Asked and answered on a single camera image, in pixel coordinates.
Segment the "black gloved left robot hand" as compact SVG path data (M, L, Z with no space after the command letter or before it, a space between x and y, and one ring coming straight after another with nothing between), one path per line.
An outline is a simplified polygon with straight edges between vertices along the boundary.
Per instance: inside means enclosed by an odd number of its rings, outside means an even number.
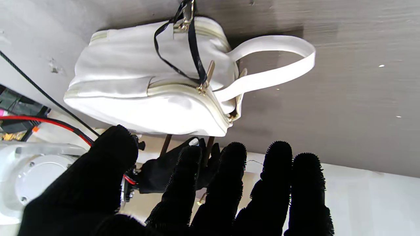
M333 236L319 158L292 154L273 142L250 202L238 210L247 151L239 142L220 150L220 164L197 190L204 155L198 145L179 154L161 200L145 223L119 212L123 175L134 167L138 141L110 127L24 208L19 236Z

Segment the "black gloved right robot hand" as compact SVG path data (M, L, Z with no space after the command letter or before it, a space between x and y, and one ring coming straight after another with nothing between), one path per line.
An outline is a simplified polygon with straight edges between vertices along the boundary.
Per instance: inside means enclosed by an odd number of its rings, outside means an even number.
M173 170L177 164L181 150L189 146L191 143L196 144L201 148L202 155L206 154L207 147L205 140L203 138L194 136L186 140L181 145L168 151L163 156L156 159L147 160L140 168L138 175L134 178L134 180L137 182L136 188L139 193L164 193ZM219 169L220 157L221 150L219 143L214 143L207 166L201 166L196 186L197 190L206 188L209 185L210 181L213 179Z

